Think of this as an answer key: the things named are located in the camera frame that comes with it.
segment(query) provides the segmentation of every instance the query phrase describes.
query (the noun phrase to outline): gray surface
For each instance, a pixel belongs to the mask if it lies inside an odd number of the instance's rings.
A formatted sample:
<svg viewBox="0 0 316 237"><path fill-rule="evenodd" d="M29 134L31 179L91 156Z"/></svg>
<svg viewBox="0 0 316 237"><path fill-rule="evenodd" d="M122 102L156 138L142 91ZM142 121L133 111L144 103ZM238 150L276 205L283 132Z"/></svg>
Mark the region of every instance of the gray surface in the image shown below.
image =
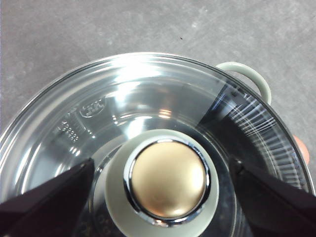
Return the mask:
<svg viewBox="0 0 316 237"><path fill-rule="evenodd" d="M245 63L311 154L316 180L315 0L2 0L1 127L62 73L135 51Z"/></svg>

